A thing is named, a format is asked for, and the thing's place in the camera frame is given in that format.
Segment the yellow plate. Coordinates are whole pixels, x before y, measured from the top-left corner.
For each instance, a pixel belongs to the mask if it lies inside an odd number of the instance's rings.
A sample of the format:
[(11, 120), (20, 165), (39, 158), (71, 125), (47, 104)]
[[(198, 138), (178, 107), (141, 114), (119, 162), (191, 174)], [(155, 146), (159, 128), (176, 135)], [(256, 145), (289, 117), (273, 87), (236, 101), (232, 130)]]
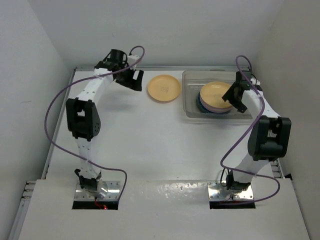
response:
[(180, 95), (181, 89), (178, 79), (167, 74), (157, 75), (147, 84), (148, 95), (161, 103), (175, 100)]
[(231, 87), (230, 84), (220, 81), (212, 81), (205, 84), (200, 90), (200, 99), (210, 107), (217, 109), (228, 109), (232, 105), (222, 97)]

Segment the purple plate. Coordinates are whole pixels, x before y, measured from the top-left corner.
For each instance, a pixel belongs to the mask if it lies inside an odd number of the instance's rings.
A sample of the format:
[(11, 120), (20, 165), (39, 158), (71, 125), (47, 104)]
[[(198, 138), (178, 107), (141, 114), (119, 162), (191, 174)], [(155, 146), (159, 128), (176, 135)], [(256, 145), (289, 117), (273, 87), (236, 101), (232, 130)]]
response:
[(225, 114), (231, 111), (233, 108), (232, 106), (229, 108), (214, 108), (213, 110), (207, 109), (201, 102), (201, 96), (200, 94), (197, 95), (196, 104), (198, 109), (202, 113), (208, 113), (208, 114)]

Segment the yellow plate back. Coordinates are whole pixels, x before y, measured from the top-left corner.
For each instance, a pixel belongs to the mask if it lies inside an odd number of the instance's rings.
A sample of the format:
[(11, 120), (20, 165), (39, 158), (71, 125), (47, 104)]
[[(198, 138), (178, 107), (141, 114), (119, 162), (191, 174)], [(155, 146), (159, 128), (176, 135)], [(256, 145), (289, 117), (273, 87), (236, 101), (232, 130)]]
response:
[(175, 100), (180, 95), (181, 89), (178, 79), (167, 74), (157, 75), (147, 84), (148, 95), (161, 103)]

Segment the teal ornate plate back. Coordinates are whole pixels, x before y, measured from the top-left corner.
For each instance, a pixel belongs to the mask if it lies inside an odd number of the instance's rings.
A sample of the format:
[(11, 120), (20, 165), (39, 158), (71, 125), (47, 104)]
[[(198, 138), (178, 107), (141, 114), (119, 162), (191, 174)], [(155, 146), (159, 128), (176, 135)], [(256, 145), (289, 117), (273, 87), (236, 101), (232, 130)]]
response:
[(231, 111), (231, 109), (227, 109), (227, 110), (222, 110), (222, 111), (219, 110), (218, 112), (215, 112), (215, 111), (210, 111), (210, 110), (206, 109), (203, 106), (203, 104), (201, 103), (200, 94), (197, 95), (196, 105), (197, 105), (197, 108), (199, 109), (200, 112), (206, 113), (206, 114), (227, 114)]

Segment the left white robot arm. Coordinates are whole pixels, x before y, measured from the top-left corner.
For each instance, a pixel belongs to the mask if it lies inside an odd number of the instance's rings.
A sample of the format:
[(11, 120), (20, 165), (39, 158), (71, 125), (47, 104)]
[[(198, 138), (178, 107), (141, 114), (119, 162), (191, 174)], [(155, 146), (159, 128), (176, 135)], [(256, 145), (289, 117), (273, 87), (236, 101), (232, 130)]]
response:
[(66, 101), (68, 130), (75, 138), (81, 158), (80, 168), (75, 170), (80, 187), (98, 195), (105, 189), (101, 170), (93, 165), (94, 145), (102, 123), (97, 104), (113, 82), (131, 90), (142, 91), (144, 72), (136, 66), (141, 56), (112, 49), (94, 67), (93, 78), (75, 98)]

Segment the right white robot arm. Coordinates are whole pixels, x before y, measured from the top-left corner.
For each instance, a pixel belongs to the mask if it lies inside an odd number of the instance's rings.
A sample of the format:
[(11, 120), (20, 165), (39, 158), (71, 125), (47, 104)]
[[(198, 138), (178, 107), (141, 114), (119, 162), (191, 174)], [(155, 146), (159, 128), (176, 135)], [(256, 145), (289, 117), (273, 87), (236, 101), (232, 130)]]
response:
[(269, 162), (283, 158), (288, 149), (292, 122), (273, 110), (257, 81), (251, 81), (250, 71), (237, 71), (235, 82), (222, 96), (240, 113), (248, 111), (253, 122), (236, 141), (248, 137), (247, 154), (237, 167), (229, 168), (225, 187), (228, 191), (248, 189), (252, 179)]

